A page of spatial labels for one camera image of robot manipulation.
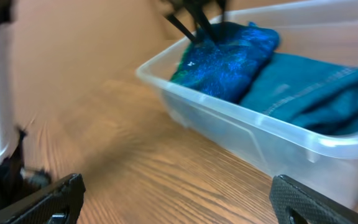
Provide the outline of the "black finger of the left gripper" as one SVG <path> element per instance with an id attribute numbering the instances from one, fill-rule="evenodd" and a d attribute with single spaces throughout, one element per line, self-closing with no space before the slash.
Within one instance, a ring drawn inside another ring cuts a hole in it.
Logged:
<path id="1" fill-rule="evenodd" d="M 174 25 L 182 34 L 184 34 L 191 42 L 199 42 L 198 27 L 200 27 L 205 34 L 207 34 L 213 42 L 218 42 L 223 36 L 225 30 L 225 13 L 228 0 L 166 0 L 173 11 L 165 14 L 165 18 L 172 25 Z M 206 14 L 203 11 L 203 7 L 215 2 L 221 10 L 221 22 L 219 36 L 212 28 Z M 185 9 L 190 13 L 193 18 L 193 24 L 195 27 L 196 35 L 193 35 L 175 16 L 178 12 Z"/>

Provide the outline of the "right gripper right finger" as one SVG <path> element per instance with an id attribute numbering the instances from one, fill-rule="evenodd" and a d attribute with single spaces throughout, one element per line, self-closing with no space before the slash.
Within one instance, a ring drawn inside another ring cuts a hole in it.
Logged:
<path id="1" fill-rule="evenodd" d="M 287 175 L 273 178 L 269 199 L 279 224 L 358 224 L 358 213 Z"/>

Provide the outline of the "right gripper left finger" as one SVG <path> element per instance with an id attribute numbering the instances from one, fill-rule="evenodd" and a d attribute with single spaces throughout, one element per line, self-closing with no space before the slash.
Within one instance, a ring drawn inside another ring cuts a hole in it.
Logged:
<path id="1" fill-rule="evenodd" d="M 85 192 L 81 174 L 67 175 L 0 210 L 0 224 L 76 224 Z"/>

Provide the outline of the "blue sequin fabric bundle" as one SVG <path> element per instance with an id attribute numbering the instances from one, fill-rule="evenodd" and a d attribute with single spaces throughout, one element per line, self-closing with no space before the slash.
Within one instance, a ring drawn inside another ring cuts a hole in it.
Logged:
<path id="1" fill-rule="evenodd" d="M 212 24 L 212 38 L 202 29 L 186 48 L 170 81 L 192 90 L 237 103 L 254 76 L 280 43 L 278 32 L 233 22 Z"/>

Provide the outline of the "blue denim jeans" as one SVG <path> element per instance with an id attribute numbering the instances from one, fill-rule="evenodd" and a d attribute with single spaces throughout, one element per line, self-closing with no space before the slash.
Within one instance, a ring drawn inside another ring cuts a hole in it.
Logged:
<path id="1" fill-rule="evenodd" d="M 358 67 L 273 54 L 240 105 L 330 136 L 358 132 Z"/>

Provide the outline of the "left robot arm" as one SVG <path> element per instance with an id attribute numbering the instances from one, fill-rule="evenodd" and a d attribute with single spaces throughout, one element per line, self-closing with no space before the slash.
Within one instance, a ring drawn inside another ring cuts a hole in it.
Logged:
<path id="1" fill-rule="evenodd" d="M 53 181 L 27 167 L 26 130 L 14 124 L 10 84 L 10 25 L 14 1 L 0 0 L 0 223 L 76 223 L 86 191 L 80 174 Z"/>

